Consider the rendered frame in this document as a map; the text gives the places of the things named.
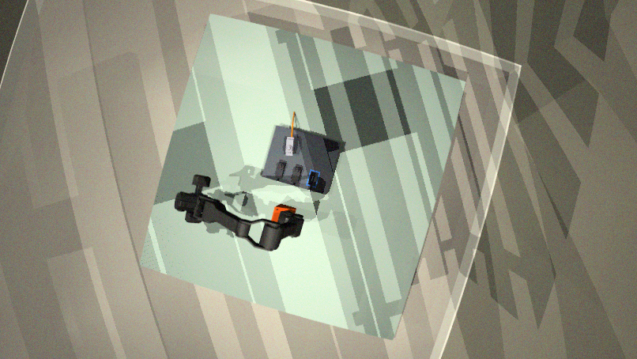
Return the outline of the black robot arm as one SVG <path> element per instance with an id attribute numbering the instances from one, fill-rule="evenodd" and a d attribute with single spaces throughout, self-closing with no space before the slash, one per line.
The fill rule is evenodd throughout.
<path id="1" fill-rule="evenodd" d="M 287 236 L 299 237 L 303 228 L 303 215 L 290 211 L 280 211 L 277 222 L 267 219 L 247 220 L 226 210 L 225 204 L 203 195 L 180 191 L 175 198 L 175 210 L 179 212 L 194 212 L 198 221 L 206 223 L 217 222 L 232 231 L 237 237 L 245 239 L 253 248 L 264 251 L 274 251 L 280 247 L 280 242 Z M 201 216 L 202 213 L 202 216 Z M 263 222 L 264 227 L 259 244 L 248 236 L 252 224 Z"/>

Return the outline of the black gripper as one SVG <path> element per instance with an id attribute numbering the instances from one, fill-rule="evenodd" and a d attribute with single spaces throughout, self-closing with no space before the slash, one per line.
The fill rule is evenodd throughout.
<path id="1" fill-rule="evenodd" d="M 193 184 L 192 185 L 196 186 L 195 194 L 197 195 L 197 197 L 198 197 L 198 195 L 203 195 L 203 196 L 208 197 L 208 195 L 204 195 L 202 193 L 202 189 L 203 189 L 203 187 L 209 187 L 210 181 L 211 181 L 211 179 L 208 176 L 201 176 L 201 175 L 196 175 L 196 174 L 194 175 Z M 187 211 L 185 220 L 187 222 L 189 222 L 189 223 L 200 223 L 201 222 L 201 221 L 198 221 L 198 219 L 196 217 L 193 217 L 193 216 L 194 216 L 194 212 Z"/>

